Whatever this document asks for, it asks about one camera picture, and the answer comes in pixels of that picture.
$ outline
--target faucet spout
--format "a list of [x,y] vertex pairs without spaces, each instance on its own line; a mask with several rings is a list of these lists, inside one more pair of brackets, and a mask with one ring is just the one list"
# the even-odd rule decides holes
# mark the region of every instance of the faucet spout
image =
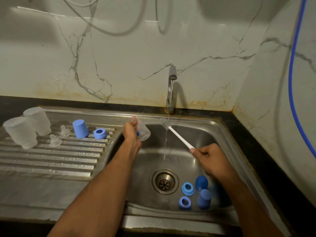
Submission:
[[175,66],[170,66],[169,68],[169,78],[168,78],[168,94],[166,100],[166,113],[173,112],[174,106],[172,104],[172,95],[173,95],[173,83],[177,79],[177,69]]

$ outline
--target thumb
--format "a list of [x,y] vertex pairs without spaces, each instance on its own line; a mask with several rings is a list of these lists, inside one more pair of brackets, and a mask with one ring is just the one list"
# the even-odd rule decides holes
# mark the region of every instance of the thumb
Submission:
[[132,126],[136,126],[137,125],[137,119],[135,116],[132,117],[133,120],[131,121]]
[[205,156],[200,151],[198,151],[197,149],[191,148],[190,152],[195,158],[198,159],[199,162],[203,162]]

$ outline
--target blue tube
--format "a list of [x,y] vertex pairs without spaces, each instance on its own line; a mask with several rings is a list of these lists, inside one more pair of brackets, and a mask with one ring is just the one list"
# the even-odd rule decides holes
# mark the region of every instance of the blue tube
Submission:
[[298,21],[297,21],[297,26],[296,26],[296,30],[295,30],[295,36],[294,36],[292,51],[291,51],[291,59],[290,59],[290,67],[289,67],[289,101],[290,101],[290,107],[291,107],[292,115],[293,115],[295,124],[296,124],[296,126],[298,128],[298,131],[300,132],[300,134],[301,134],[303,140],[305,141],[307,147],[309,148],[309,150],[311,151],[313,156],[316,158],[316,151],[315,151],[314,147],[312,146],[311,142],[309,141],[309,139],[307,138],[307,135],[305,134],[305,132],[303,130],[303,127],[302,127],[302,125],[300,123],[300,120],[298,119],[297,113],[295,111],[295,105],[294,105],[294,100],[293,100],[293,90],[292,90],[293,63],[294,63],[294,58],[295,58],[295,51],[296,51],[297,40],[298,40],[298,36],[299,36],[299,33],[300,33],[301,24],[302,24],[302,20],[303,20],[303,15],[304,15],[304,11],[305,11],[306,1],[307,0],[302,0],[302,3],[301,3],[301,9],[300,9],[300,13],[299,13],[299,16],[298,16]]

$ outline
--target wall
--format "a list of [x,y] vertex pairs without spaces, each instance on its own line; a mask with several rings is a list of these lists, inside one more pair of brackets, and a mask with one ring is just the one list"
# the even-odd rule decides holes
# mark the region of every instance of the wall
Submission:
[[231,111],[286,1],[1,0],[0,95]]
[[[290,0],[271,21],[233,113],[316,207],[316,160],[297,130],[288,98],[290,45],[300,2]],[[316,0],[308,0],[293,72],[296,111],[314,147],[316,31],[311,27],[315,6]]]

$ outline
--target blue cap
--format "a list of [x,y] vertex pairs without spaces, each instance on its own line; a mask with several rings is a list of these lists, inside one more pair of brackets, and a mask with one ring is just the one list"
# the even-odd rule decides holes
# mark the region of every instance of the blue cap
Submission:
[[208,185],[209,185],[209,182],[207,181],[207,178],[204,175],[199,175],[197,179],[195,180],[195,188],[198,191],[207,189]]
[[96,129],[93,134],[96,140],[104,139],[106,137],[106,131],[103,128]]
[[197,198],[197,205],[203,210],[208,209],[211,204],[211,198],[211,192],[207,189],[203,189]]
[[72,125],[74,126],[74,131],[77,138],[84,138],[89,135],[89,131],[84,120],[75,120]]
[[188,196],[193,195],[194,193],[193,185],[189,182],[184,183],[181,189],[182,189],[183,194],[188,195]]
[[191,200],[186,196],[181,197],[179,200],[179,208],[181,210],[191,209]]

